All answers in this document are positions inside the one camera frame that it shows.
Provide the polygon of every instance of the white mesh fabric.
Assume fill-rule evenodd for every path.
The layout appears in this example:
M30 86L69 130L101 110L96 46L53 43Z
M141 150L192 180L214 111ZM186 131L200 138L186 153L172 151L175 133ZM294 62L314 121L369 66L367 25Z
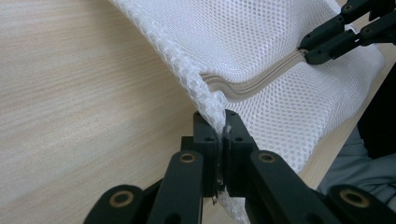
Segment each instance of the white mesh fabric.
M358 48L323 65L298 63L256 95L232 102L200 74L249 80L296 50L304 35L338 14L333 0L111 0L142 32L220 133L224 109L240 114L260 149L301 171L318 140L361 105L383 66Z

